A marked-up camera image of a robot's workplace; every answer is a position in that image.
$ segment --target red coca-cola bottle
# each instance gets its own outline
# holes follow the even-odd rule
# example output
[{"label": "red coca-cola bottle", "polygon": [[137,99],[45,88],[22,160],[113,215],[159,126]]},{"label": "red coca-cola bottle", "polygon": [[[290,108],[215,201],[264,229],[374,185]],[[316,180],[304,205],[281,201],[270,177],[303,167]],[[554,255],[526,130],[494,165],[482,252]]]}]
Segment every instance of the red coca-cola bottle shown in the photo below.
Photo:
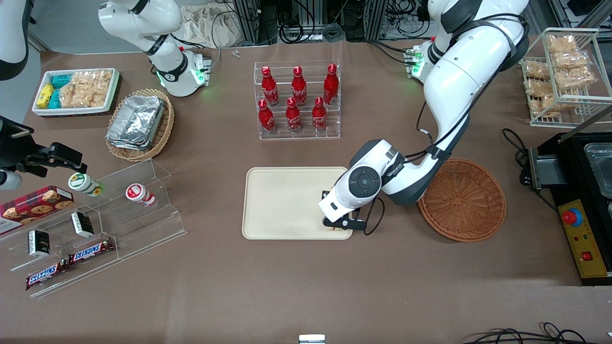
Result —
[{"label": "red coca-cola bottle", "polygon": [[312,109],[312,126],[315,133],[324,133],[327,129],[326,120],[327,110],[323,107],[323,98],[315,98],[315,107]]},{"label": "red coca-cola bottle", "polygon": [[298,134],[302,131],[302,121],[300,121],[300,110],[296,107],[296,100],[293,97],[287,99],[287,124],[289,124],[289,131]]},{"label": "red coca-cola bottle", "polygon": [[325,104],[336,104],[338,102],[340,81],[338,80],[338,75],[336,75],[337,70],[338,67],[333,63],[327,66],[327,76],[325,76],[325,81],[323,81],[323,100]]},{"label": "red coca-cola bottle", "polygon": [[259,101],[259,123],[263,128],[264,135],[276,134],[276,125],[274,124],[274,118],[272,117],[272,110],[268,109],[267,103],[264,99]]},{"label": "red coca-cola bottle", "polygon": [[264,89],[264,96],[268,105],[275,107],[278,105],[278,87],[276,86],[276,80],[272,77],[270,67],[266,65],[261,68],[261,74],[264,76],[264,79],[261,81],[261,87]]},{"label": "red coca-cola bottle", "polygon": [[301,107],[306,104],[306,80],[302,76],[302,67],[293,68],[293,81],[291,82],[293,89],[293,97],[296,100],[296,105]]}]

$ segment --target red switch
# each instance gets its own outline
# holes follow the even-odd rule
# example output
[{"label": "red switch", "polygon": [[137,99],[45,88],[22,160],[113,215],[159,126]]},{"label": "red switch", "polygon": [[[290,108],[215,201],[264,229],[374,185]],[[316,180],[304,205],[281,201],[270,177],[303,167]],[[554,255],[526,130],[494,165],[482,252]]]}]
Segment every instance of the red switch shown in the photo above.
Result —
[{"label": "red switch", "polygon": [[570,226],[578,227],[582,224],[582,214],[576,208],[570,208],[561,214],[563,222]]},{"label": "red switch", "polygon": [[591,255],[591,251],[583,252],[582,260],[593,260],[593,255]]}]

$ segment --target wicker basket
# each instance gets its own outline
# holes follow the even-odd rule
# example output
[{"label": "wicker basket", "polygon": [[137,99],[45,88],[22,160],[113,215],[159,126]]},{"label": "wicker basket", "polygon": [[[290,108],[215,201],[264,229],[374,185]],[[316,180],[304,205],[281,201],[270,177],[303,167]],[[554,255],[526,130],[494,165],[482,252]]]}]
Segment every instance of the wicker basket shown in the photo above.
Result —
[{"label": "wicker basket", "polygon": [[[140,91],[136,91],[130,94],[129,96],[131,95],[143,95],[145,97],[153,95],[160,99],[163,99],[163,101],[165,102],[165,108],[163,109],[162,113],[163,117],[159,123],[159,126],[157,127],[157,133],[155,133],[155,138],[153,139],[153,145],[151,146],[151,148],[147,149],[146,151],[138,151],[136,149],[115,147],[110,144],[108,140],[106,141],[108,149],[111,151],[111,153],[113,153],[114,156],[126,159],[131,162],[140,162],[153,158],[154,156],[159,154],[159,152],[161,152],[163,147],[166,145],[166,142],[168,142],[170,132],[172,131],[172,126],[174,125],[174,109],[172,108],[172,104],[170,103],[170,99],[168,99],[168,96],[156,89],[143,89]],[[111,127],[111,125],[113,125],[115,118],[117,118],[117,113],[119,112],[119,109],[121,108],[126,99],[127,97],[121,100],[121,103],[119,103],[119,105],[115,108],[113,117],[111,117],[111,121],[108,124],[109,128]]]},{"label": "wicker basket", "polygon": [[488,239],[501,227],[506,197],[484,167],[466,159],[450,159],[431,181],[419,208],[443,236],[475,242]]}]

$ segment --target aluminum foil container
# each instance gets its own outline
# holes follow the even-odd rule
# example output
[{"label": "aluminum foil container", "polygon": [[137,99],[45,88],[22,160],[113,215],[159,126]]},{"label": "aluminum foil container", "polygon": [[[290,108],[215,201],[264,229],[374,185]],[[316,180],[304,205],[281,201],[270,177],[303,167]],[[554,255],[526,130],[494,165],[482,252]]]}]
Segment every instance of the aluminum foil container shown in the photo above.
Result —
[{"label": "aluminum foil container", "polygon": [[128,97],[108,129],[106,139],[120,148],[141,151],[149,149],[162,118],[164,105],[158,97]]}]

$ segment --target brown tablecloth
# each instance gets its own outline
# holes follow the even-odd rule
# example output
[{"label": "brown tablecloth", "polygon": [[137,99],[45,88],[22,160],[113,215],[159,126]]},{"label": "brown tablecloth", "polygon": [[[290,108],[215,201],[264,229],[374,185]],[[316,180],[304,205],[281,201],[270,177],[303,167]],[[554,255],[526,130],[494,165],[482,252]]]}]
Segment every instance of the brown tablecloth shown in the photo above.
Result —
[{"label": "brown tablecloth", "polygon": [[[0,341],[295,343],[299,334],[322,333],[329,343],[460,343],[494,327],[539,332],[540,321],[607,340],[611,288],[578,286],[559,216],[518,183],[515,149],[500,133],[510,127],[537,146],[557,132],[528,126],[518,67],[495,79],[453,152],[487,168],[506,193],[506,222],[491,239],[454,243],[416,206],[387,202],[369,237],[249,241],[241,223],[251,167],[347,166],[367,140],[385,138],[408,154],[424,148],[427,137],[414,130],[422,86],[367,44],[239,50],[240,59],[223,52],[209,87],[171,98],[176,123],[156,160],[173,174],[168,192],[189,234],[41,300],[28,298],[23,276],[8,271],[0,250]],[[332,58],[341,60],[342,138],[260,142],[254,62]],[[160,88],[142,53],[42,54],[43,71],[91,67],[121,72],[120,98]],[[28,113],[26,123],[39,144],[59,141],[81,151],[88,173],[100,178],[130,165],[105,146],[108,119]],[[428,110],[422,124],[435,131]],[[21,189],[0,198],[64,185],[69,175],[56,168],[46,179],[25,176]]]}]

